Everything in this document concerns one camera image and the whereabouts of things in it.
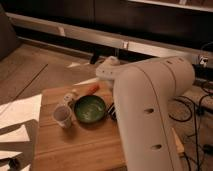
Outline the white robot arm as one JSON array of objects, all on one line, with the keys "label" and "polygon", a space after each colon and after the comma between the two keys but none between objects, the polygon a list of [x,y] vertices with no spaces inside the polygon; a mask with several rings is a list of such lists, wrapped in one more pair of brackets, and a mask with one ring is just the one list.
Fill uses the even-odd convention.
[{"label": "white robot arm", "polygon": [[121,64],[110,56],[96,75],[112,84],[128,171],[182,171],[168,101],[191,88],[192,64],[183,57]]}]

